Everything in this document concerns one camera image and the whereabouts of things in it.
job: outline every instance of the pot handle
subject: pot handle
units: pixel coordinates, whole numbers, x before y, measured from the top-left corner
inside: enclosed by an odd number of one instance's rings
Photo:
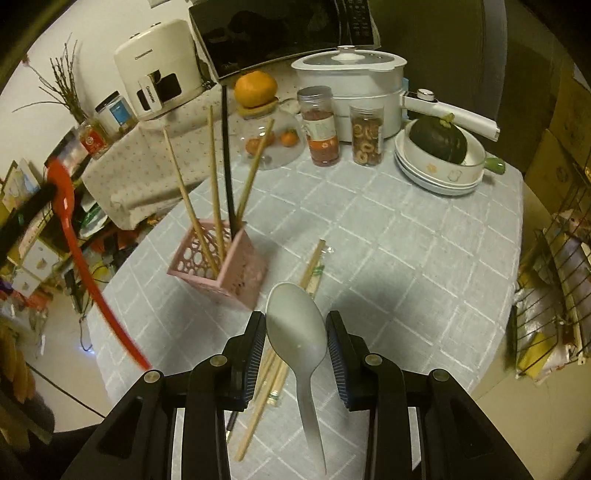
[[[484,168],[497,175],[503,175],[506,170],[505,161],[499,157],[487,157],[484,160]]]
[[[455,125],[464,127],[467,130],[489,138],[493,142],[499,140],[501,129],[494,120],[478,115],[474,112],[469,112],[463,108],[439,102],[438,100],[421,100],[420,98],[416,98],[414,94],[410,92],[401,95],[400,105],[413,112],[424,113],[431,116],[444,117],[448,113],[453,113],[453,123]]]

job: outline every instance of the chopstick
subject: chopstick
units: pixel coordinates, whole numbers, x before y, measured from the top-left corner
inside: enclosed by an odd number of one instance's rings
[[[322,255],[322,250],[324,250],[324,247],[326,246],[326,241],[324,240],[319,240],[318,241],[318,245],[316,245],[316,250],[314,250],[314,253],[312,254],[312,256],[310,257],[310,261],[308,262],[308,266],[306,266],[306,270],[304,271],[304,274],[301,277],[300,280],[300,287],[306,289],[308,287],[308,284],[310,283],[310,280],[312,279],[312,275],[314,274],[314,270],[316,269],[316,266],[318,265],[318,261],[320,260],[320,256]],[[314,298],[316,296],[316,292],[314,292],[314,294],[312,295],[312,298]],[[285,381],[287,379],[287,375],[289,374],[289,367],[288,365],[282,360],[281,361],[281,366],[279,367],[279,373],[277,374],[277,377],[275,378],[275,381],[273,382],[273,388],[271,389],[271,393],[269,394],[269,405],[277,405],[277,401],[279,400],[279,397],[281,395],[281,392],[283,390],[283,386],[285,385]]]
[[[271,387],[273,386],[273,382],[280,367],[280,358],[275,355],[271,362],[271,369],[270,369],[270,376],[267,378],[264,386],[261,388],[261,395],[259,396],[258,400],[256,401],[255,410],[252,413],[251,421],[248,424],[244,437],[238,446],[238,451],[235,456],[235,460],[237,462],[241,462],[244,460],[244,456],[246,455],[246,450],[248,446],[251,444],[251,440],[253,435],[255,434],[256,426],[258,425],[259,421],[261,421],[261,416],[263,410],[265,410],[265,405],[267,405],[267,398],[269,397],[269,393],[271,393]]]
[[[251,194],[252,184],[255,181],[256,172],[258,171],[259,163],[261,162],[261,155],[267,146],[267,135],[273,128],[274,122],[275,121],[272,118],[269,119],[265,127],[265,134],[261,137],[258,147],[256,148],[255,158],[252,160],[251,169],[248,172],[248,178],[246,179],[244,190],[242,191],[242,196],[240,198],[240,205],[238,206],[238,211],[236,212],[236,223],[238,225],[242,225],[242,218],[244,217],[244,211],[246,210],[248,197]]]
[[[217,255],[220,258],[220,265],[226,259],[226,245],[223,239],[222,214],[220,213],[220,195],[217,189],[217,164],[216,164],[216,143],[213,132],[213,107],[209,106],[207,115],[207,126],[209,128],[209,157],[210,157],[210,177],[212,182],[212,203],[213,203],[213,221],[216,226]]]
[[[177,159],[174,156],[173,146],[170,143],[170,139],[168,137],[168,132],[166,131],[166,128],[163,128],[162,132],[164,133],[164,139],[166,140],[166,147],[168,148],[170,162],[173,164],[174,171],[177,174],[178,189],[181,191],[181,195],[182,195],[183,200],[185,202],[185,207],[187,208],[187,213],[189,214],[189,218],[191,220],[191,223],[193,224],[193,229],[195,230],[195,235],[197,235],[197,238],[199,239],[199,242],[201,243],[202,251],[205,254],[205,260],[209,264],[209,267],[212,269],[214,275],[217,277],[219,275],[220,271],[217,267],[217,263],[215,262],[215,260],[212,256],[212,253],[209,250],[209,247],[207,246],[207,241],[205,240],[205,234],[203,232],[203,227],[202,227],[201,223],[199,223],[199,220],[197,220],[197,216],[195,215],[195,210],[193,210],[193,205],[191,204],[191,200],[189,200],[189,194],[187,193],[187,189],[185,188],[185,185],[183,183],[183,176],[181,175],[181,171],[178,168]]]
[[[316,249],[314,253],[312,253],[312,257],[306,266],[306,270],[301,277],[300,286],[307,287],[308,283],[312,279],[312,275],[314,274],[314,269],[320,260],[320,256],[322,254],[322,250],[326,246],[326,242],[324,240],[319,240],[318,245],[316,245]],[[287,374],[289,373],[289,367],[287,364],[279,358],[279,356],[275,353],[273,348],[269,348],[267,353],[265,354],[263,360],[261,361],[261,367],[259,369],[259,376],[256,379],[255,385],[255,392],[253,398],[256,399],[257,395],[260,396],[257,399],[255,411],[251,417],[251,422],[244,434],[244,437],[241,440],[240,446],[238,447],[238,452],[236,453],[235,460],[240,462],[244,459],[246,455],[246,450],[250,445],[252,437],[254,435],[254,431],[261,420],[261,416],[263,410],[265,409],[265,405],[270,398],[270,396],[274,395],[275,401],[276,398],[279,397],[281,394],[281,390],[285,384],[285,379],[287,378]]]
[[[320,260],[320,256],[322,255],[322,250],[324,250],[326,246],[326,241],[324,240],[318,240],[318,245],[316,245],[316,250],[314,250],[314,253],[312,254],[312,256],[310,257],[310,261],[308,262],[308,266],[306,267],[306,270],[304,271],[304,274],[302,275],[301,279],[300,279],[300,287],[303,289],[306,289],[308,286],[308,283],[310,283],[310,280],[312,279],[312,275],[314,274],[314,269],[316,268],[316,265],[318,264],[318,260]]]
[[[230,237],[238,233],[234,211],[234,191],[232,190],[232,169],[230,168],[230,141],[228,134],[228,88],[222,85],[222,145],[223,145],[223,176],[226,182],[226,201],[228,204],[228,222],[230,223]]]
[[[261,390],[263,383],[269,373],[269,369],[271,368],[272,360],[274,359],[275,351],[272,347],[269,347],[265,356],[263,357],[261,364],[259,366],[258,375],[256,377],[256,384],[255,384],[255,391],[252,396],[253,400],[256,400],[258,394]],[[234,430],[234,425],[236,424],[236,419],[238,418],[238,412],[233,411],[228,419],[228,424],[226,425],[226,443],[230,442],[230,438],[232,437],[232,431]]]

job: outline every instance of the cardboard box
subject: cardboard box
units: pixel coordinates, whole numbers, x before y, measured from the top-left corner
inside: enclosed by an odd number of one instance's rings
[[[583,169],[591,166],[591,92],[574,79],[572,66],[562,71],[550,132]]]
[[[549,130],[542,134],[525,174],[525,183],[551,214],[571,207],[586,209],[589,205],[589,193],[581,175],[570,155]]]

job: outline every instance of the rice cooker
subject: rice cooker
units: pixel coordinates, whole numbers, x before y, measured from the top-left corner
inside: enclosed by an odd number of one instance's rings
[[[430,90],[407,92],[402,87],[407,61],[383,51],[357,50],[342,46],[338,50],[308,55],[291,64],[301,87],[326,85],[333,93],[333,111],[339,140],[351,142],[350,106],[384,107],[384,137],[402,125],[402,109],[426,115],[454,114],[454,123],[491,140],[501,132],[496,122],[477,113],[439,102]]]

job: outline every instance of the lid knob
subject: lid knob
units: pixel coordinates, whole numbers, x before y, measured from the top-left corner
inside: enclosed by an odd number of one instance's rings
[[[341,63],[353,63],[365,58],[363,55],[355,53],[355,45],[341,45],[337,49],[339,53],[331,57],[331,59]]]
[[[426,88],[419,88],[419,90],[417,90],[417,98],[419,100],[425,100],[426,102],[434,102],[435,94]]]

